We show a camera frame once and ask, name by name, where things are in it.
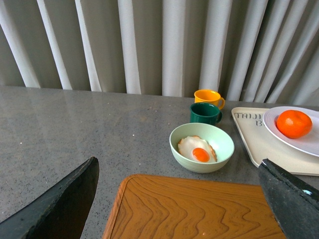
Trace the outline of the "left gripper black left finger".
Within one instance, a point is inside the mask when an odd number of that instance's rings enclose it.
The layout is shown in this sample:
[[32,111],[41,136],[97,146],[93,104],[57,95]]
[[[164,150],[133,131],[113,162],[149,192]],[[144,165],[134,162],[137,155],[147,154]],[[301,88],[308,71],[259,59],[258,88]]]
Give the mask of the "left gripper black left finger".
[[93,204],[99,161],[91,157],[0,224],[2,239],[79,239]]

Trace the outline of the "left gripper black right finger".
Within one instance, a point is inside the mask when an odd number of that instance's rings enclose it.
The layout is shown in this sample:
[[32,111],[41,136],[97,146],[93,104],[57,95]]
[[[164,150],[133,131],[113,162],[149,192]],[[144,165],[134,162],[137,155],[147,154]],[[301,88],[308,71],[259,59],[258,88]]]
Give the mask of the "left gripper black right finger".
[[319,191],[269,159],[258,170],[266,202],[286,238],[317,239]]

